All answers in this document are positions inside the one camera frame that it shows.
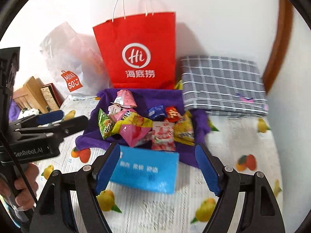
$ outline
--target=purple fabric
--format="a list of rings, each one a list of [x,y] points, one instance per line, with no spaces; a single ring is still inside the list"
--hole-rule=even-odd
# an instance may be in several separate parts
[[[106,150],[111,142],[117,142],[121,145],[127,145],[120,135],[114,135],[103,140],[98,128],[98,112],[101,108],[108,113],[108,107],[117,97],[120,89],[105,89],[100,91],[97,96],[100,101],[91,113],[88,127],[84,130],[82,136],[77,137],[76,146],[78,150],[89,147],[99,147]],[[136,101],[135,110],[143,117],[148,117],[148,109],[156,105],[164,105],[166,107],[174,106],[177,111],[183,115],[185,113],[183,105],[182,91],[180,90],[159,90],[159,89],[130,89]],[[195,143],[204,142],[204,136],[209,132],[207,125],[207,114],[204,110],[192,110],[193,126],[195,130]],[[141,146],[142,148],[151,148],[151,143]],[[176,152],[179,153],[179,160],[187,165],[198,167],[195,159],[194,146],[189,146],[176,142]]]
[[[12,100],[9,109],[9,122],[17,120],[20,112],[20,107],[16,104],[15,101]]]

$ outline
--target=folded plaid fabric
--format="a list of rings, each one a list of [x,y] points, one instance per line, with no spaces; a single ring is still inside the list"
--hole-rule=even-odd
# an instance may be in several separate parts
[[[205,109],[217,116],[268,114],[254,62],[218,56],[187,56],[181,62],[186,110]]]

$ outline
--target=white plastic bag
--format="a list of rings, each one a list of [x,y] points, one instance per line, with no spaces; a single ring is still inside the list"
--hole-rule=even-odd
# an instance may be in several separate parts
[[[109,88],[103,59],[65,22],[40,44],[56,88],[64,95],[96,95]]]

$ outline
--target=shopping bag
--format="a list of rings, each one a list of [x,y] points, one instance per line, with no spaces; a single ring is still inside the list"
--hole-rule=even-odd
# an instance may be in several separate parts
[[[173,89],[175,13],[114,18],[93,27],[114,88]]]
[[[68,23],[53,29],[40,44],[46,65],[64,97],[96,95],[109,88],[103,59]]]

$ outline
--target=blue snack package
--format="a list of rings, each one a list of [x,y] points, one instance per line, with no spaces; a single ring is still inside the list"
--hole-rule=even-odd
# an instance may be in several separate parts
[[[173,194],[179,154],[120,146],[112,182],[146,191]]]
[[[148,109],[148,117],[152,121],[163,121],[166,118],[164,106],[158,105]]]

